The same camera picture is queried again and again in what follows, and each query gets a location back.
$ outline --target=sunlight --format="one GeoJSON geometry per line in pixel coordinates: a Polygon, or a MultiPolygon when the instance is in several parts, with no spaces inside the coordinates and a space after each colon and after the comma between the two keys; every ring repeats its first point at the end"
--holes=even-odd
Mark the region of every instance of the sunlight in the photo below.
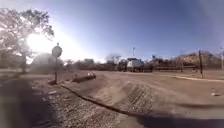
{"type": "Polygon", "coordinates": [[[51,53],[51,49],[55,43],[49,41],[44,35],[31,34],[27,38],[27,44],[34,52],[38,53],[51,53]]]}

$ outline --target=tree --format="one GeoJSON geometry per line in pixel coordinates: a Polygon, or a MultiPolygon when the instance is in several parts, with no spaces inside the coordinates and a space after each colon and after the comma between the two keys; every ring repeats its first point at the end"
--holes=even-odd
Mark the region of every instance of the tree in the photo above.
{"type": "Polygon", "coordinates": [[[106,61],[107,61],[107,63],[117,64],[119,62],[120,58],[121,58],[120,54],[113,53],[113,54],[109,54],[106,57],[106,61]]]}
{"type": "Polygon", "coordinates": [[[23,72],[26,68],[26,57],[33,54],[27,45],[27,37],[30,34],[43,34],[48,39],[54,36],[48,13],[37,10],[18,12],[0,9],[0,30],[3,33],[0,35],[0,43],[3,46],[1,51],[21,55],[23,72]]]}

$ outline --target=dirt road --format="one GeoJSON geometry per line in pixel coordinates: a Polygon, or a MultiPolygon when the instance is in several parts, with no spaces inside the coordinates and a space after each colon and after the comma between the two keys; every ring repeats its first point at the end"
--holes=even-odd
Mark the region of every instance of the dirt road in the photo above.
{"type": "MultiPolygon", "coordinates": [[[[41,113],[17,113],[20,113],[29,125],[38,128],[224,126],[224,96],[211,96],[211,92],[222,93],[222,83],[162,77],[150,73],[95,73],[96,79],[79,84],[63,82],[57,86],[46,84],[52,79],[48,76],[39,79],[21,77],[26,81],[29,79],[32,90],[39,92],[33,95],[41,96],[43,103],[40,104],[44,104],[47,111],[43,111],[42,107],[41,113]],[[29,116],[32,116],[32,122],[26,120],[29,116]]],[[[74,74],[65,74],[60,81],[66,81],[73,76],[74,74]]],[[[18,101],[26,101],[26,97],[22,98],[18,101]]],[[[30,110],[36,111],[39,108],[31,105],[30,110]]]]}

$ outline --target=sky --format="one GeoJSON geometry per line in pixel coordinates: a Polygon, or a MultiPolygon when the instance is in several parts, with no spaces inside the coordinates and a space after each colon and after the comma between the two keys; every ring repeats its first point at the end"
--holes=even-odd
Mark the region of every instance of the sky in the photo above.
{"type": "Polygon", "coordinates": [[[198,50],[218,53],[224,47],[224,0],[0,0],[0,3],[0,7],[17,10],[48,11],[64,59],[104,61],[111,53],[133,57],[135,47],[135,57],[147,60],[152,55],[171,58],[198,50]]]}

